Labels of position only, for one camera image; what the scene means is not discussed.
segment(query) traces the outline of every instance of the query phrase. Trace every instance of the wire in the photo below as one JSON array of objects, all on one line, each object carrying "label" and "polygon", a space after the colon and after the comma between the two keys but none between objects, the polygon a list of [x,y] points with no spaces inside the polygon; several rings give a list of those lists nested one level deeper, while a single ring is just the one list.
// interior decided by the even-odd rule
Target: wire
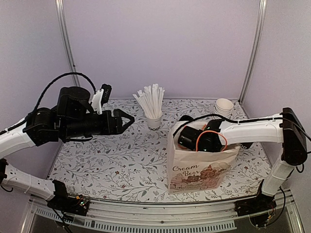
[{"label": "wire", "polygon": [[65,219],[67,221],[71,221],[71,222],[74,220],[74,217],[66,215],[65,211],[62,210],[61,212],[63,214],[63,219]]},{"label": "wire", "polygon": [[284,203],[283,203],[283,207],[282,207],[281,213],[277,216],[277,218],[273,222],[267,224],[266,227],[274,224],[281,217],[282,213],[284,212],[285,204],[286,204],[286,195],[285,195],[285,192],[283,191],[283,189],[281,187],[280,187],[280,190],[282,191],[283,197],[284,197]]},{"label": "wire", "polygon": [[183,147],[182,145],[178,144],[178,147],[182,150],[187,150],[188,148],[187,147]]},{"label": "wire", "polygon": [[73,232],[69,229],[69,227],[67,226],[67,224],[65,223],[64,219],[58,214],[58,212],[57,212],[54,208],[52,208],[52,210],[56,213],[56,215],[59,217],[59,219],[62,220],[64,230],[65,230],[67,233],[73,233]]},{"label": "wire", "polygon": [[216,131],[213,131],[213,130],[205,130],[203,131],[199,136],[198,136],[198,139],[196,140],[196,146],[195,146],[195,151],[198,151],[199,148],[198,148],[198,145],[199,145],[199,140],[201,138],[201,136],[205,133],[216,133],[218,134],[219,136],[223,137],[223,139],[225,140],[225,147],[222,149],[222,151],[224,151],[225,149],[227,149],[227,146],[228,146],[228,141],[227,139],[225,138],[225,136],[223,136],[222,134],[216,132]]},{"label": "wire", "polygon": [[12,193],[13,192],[13,188],[11,188],[11,190],[7,190],[5,187],[3,187],[2,185],[0,185],[1,186],[1,188],[4,190],[4,191],[6,191],[6,192],[8,192],[8,193]]},{"label": "wire", "polygon": [[41,95],[40,95],[40,97],[39,97],[39,99],[38,99],[38,101],[37,101],[37,104],[35,105],[35,108],[33,109],[32,112],[30,112],[20,123],[11,126],[11,127],[8,128],[7,130],[2,130],[2,131],[0,132],[0,135],[4,134],[4,133],[6,133],[6,132],[9,132],[9,131],[11,131],[11,130],[13,130],[13,129],[16,129],[17,127],[19,127],[19,126],[25,124],[25,123],[28,121],[28,119],[29,119],[29,118],[35,113],[35,111],[38,109],[38,107],[39,107],[39,105],[40,105],[40,102],[41,102],[41,100],[42,100],[44,94],[45,94],[45,93],[47,92],[47,90],[49,89],[49,87],[52,86],[52,84],[53,84],[54,82],[56,82],[57,80],[59,80],[59,79],[65,77],[65,76],[68,76],[68,75],[79,75],[79,76],[82,76],[83,78],[85,78],[85,79],[91,84],[91,86],[92,86],[92,88],[93,88],[93,90],[94,90],[94,93],[96,93],[96,88],[95,88],[95,86],[94,86],[94,83],[91,81],[91,79],[90,79],[88,76],[84,75],[83,73],[78,73],[78,72],[64,73],[64,74],[62,74],[62,75],[56,77],[55,79],[53,79],[53,80],[44,88],[44,90],[43,90],[43,92],[41,93]]},{"label": "wire", "polygon": [[72,207],[75,207],[75,206],[79,205],[84,200],[84,198],[83,198],[83,196],[81,194],[76,196],[76,198],[77,198],[78,201],[77,201],[76,204],[72,205]]},{"label": "wire", "polygon": [[302,164],[301,170],[299,170],[298,167],[296,167],[296,170],[297,170],[299,173],[302,173],[302,172],[305,170],[305,165]]}]

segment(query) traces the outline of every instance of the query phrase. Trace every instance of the robotic arm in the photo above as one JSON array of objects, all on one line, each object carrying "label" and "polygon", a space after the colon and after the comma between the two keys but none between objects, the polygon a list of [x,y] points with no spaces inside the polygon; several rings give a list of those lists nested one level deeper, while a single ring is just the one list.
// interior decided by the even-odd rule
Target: robotic arm
[{"label": "robotic arm", "polygon": [[[301,123],[291,108],[283,108],[281,114],[257,119],[225,121],[211,120],[204,130],[186,126],[180,133],[178,143],[193,150],[199,135],[205,130],[219,132],[227,139],[227,144],[240,143],[245,149],[253,142],[282,143],[282,151],[268,177],[260,184],[257,196],[235,202],[239,216],[249,215],[275,208],[275,194],[289,178],[296,166],[307,159],[306,137]],[[225,140],[216,133],[205,133],[198,142],[199,151],[217,152],[225,145]],[[256,222],[265,226],[265,218]]]},{"label": "robotic arm", "polygon": [[[102,105],[108,102],[110,92],[111,86],[102,85],[89,103],[90,93],[86,89],[63,87],[54,108],[39,108],[26,123],[0,135],[0,184],[39,196],[54,209],[86,215],[88,204],[79,203],[81,196],[69,197],[64,183],[24,173],[8,164],[4,157],[24,148],[57,142],[59,139],[64,143],[88,141],[93,135],[123,133],[134,122],[134,118],[120,109],[115,109],[113,116],[111,111],[102,111]],[[122,118],[129,119],[129,122],[123,124]]]}]

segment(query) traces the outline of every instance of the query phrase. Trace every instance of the black cable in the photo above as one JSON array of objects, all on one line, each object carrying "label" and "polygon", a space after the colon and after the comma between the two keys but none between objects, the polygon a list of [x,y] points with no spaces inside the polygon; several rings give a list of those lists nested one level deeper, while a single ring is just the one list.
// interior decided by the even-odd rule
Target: black cable
[{"label": "black cable", "polygon": [[78,202],[76,204],[72,205],[72,207],[76,207],[77,205],[80,205],[81,202],[83,202],[83,200],[84,200],[83,198],[78,199]]},{"label": "black cable", "polygon": [[67,226],[67,224],[65,223],[65,221],[63,220],[63,218],[58,214],[58,212],[57,212],[54,208],[52,208],[52,210],[56,213],[56,215],[59,217],[59,219],[62,220],[63,227],[64,227],[65,231],[66,231],[67,233],[73,233],[73,232],[69,229],[69,227]]},{"label": "black cable", "polygon": [[35,105],[35,108],[34,108],[34,110],[33,110],[32,112],[34,112],[34,111],[37,110],[37,108],[39,107],[39,104],[40,104],[40,102],[41,102],[41,100],[42,100],[44,94],[45,94],[46,91],[49,89],[49,87],[50,87],[54,82],[56,82],[57,80],[59,80],[59,79],[65,77],[65,76],[68,76],[68,75],[80,75],[80,76],[82,76],[83,78],[85,78],[85,79],[91,84],[91,86],[92,86],[92,88],[93,88],[93,90],[94,90],[94,94],[96,94],[96,88],[95,88],[93,82],[91,81],[91,79],[89,79],[88,76],[84,75],[83,73],[78,73],[78,72],[69,72],[69,73],[65,73],[65,74],[62,74],[62,75],[58,76],[57,78],[53,79],[52,82],[50,82],[50,83],[46,86],[46,88],[45,88],[45,89],[43,90],[43,92],[41,93],[41,95],[40,95],[40,97],[39,97],[39,99],[38,99],[38,102],[37,102],[37,104]]},{"label": "black cable", "polygon": [[268,227],[268,226],[274,224],[274,223],[281,217],[282,213],[284,212],[285,204],[286,204],[286,195],[285,195],[285,192],[283,191],[283,189],[282,189],[281,187],[280,187],[280,190],[282,191],[283,196],[284,196],[284,203],[283,203],[283,207],[282,207],[281,213],[277,216],[277,218],[276,218],[273,222],[268,223],[268,224],[266,225],[266,227]]},{"label": "black cable", "polygon": [[62,210],[61,212],[63,214],[63,219],[65,219],[67,221],[73,221],[74,220],[74,217],[66,215],[65,211]]},{"label": "black cable", "polygon": [[13,188],[11,188],[11,190],[7,190],[5,187],[3,187],[2,185],[0,185],[1,186],[1,188],[4,190],[4,191],[6,191],[6,192],[8,192],[8,193],[12,193],[13,192]]},{"label": "black cable", "polygon": [[96,88],[95,88],[95,86],[94,86],[94,83],[91,81],[91,79],[90,79],[88,76],[84,75],[83,73],[78,73],[78,72],[64,73],[64,74],[62,74],[62,75],[56,77],[55,79],[53,79],[53,80],[44,88],[43,92],[41,93],[41,95],[40,95],[40,97],[39,97],[39,99],[38,99],[38,101],[37,101],[37,104],[35,105],[35,108],[32,110],[31,113],[29,113],[20,123],[11,126],[11,127],[8,128],[7,130],[1,131],[1,132],[0,132],[0,135],[6,133],[6,132],[8,132],[8,131],[11,131],[11,130],[13,130],[13,129],[16,129],[17,127],[19,127],[19,126],[25,124],[25,123],[28,121],[28,119],[34,114],[34,112],[38,109],[38,107],[39,107],[39,105],[40,105],[40,102],[41,102],[41,100],[42,100],[44,94],[45,94],[45,93],[47,92],[47,90],[49,89],[49,87],[50,87],[54,82],[56,82],[57,80],[59,80],[59,79],[65,77],[65,76],[68,76],[68,75],[80,75],[80,76],[82,76],[83,78],[85,78],[85,79],[91,84],[91,86],[92,86],[92,88],[93,88],[93,90],[94,90],[94,93],[96,94]]},{"label": "black cable", "polygon": [[296,170],[297,170],[299,173],[302,173],[302,172],[305,170],[305,165],[302,164],[301,170],[299,170],[298,167],[296,167]]}]

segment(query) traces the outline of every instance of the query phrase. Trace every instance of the table surface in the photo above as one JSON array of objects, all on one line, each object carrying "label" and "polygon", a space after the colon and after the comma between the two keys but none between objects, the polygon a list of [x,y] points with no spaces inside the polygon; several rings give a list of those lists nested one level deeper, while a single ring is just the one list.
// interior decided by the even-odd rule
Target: table surface
[{"label": "table surface", "polygon": [[[164,100],[160,130],[150,131],[136,100],[110,100],[104,109],[120,108],[135,117],[122,135],[95,136],[88,142],[65,143],[49,175],[66,184],[70,194],[131,202],[215,201],[254,195],[270,165],[261,144],[240,150],[221,186],[214,190],[168,194],[167,134],[183,115],[213,112],[214,100]],[[234,101],[232,119],[246,118]]]}]

